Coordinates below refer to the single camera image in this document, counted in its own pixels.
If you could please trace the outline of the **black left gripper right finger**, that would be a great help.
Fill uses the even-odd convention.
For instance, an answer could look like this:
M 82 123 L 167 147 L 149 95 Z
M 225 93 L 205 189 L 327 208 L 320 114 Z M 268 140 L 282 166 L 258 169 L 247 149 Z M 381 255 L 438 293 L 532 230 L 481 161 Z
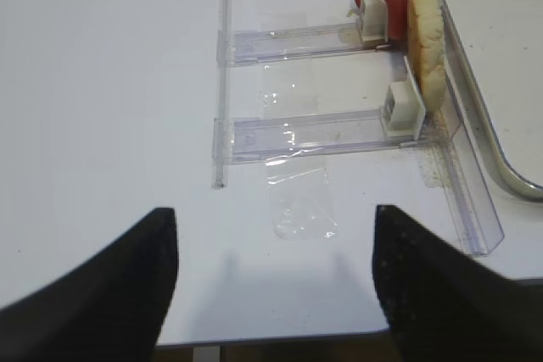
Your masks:
M 542 280 L 512 280 L 394 205 L 375 212 L 372 279 L 405 361 L 540 361 Z

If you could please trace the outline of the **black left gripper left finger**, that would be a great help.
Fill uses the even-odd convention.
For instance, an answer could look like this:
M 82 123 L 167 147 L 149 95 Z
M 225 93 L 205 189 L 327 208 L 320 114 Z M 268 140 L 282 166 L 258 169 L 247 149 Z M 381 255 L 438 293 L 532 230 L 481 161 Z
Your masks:
M 84 264 L 1 310 L 3 361 L 150 361 L 179 270 L 175 212 L 156 208 Z

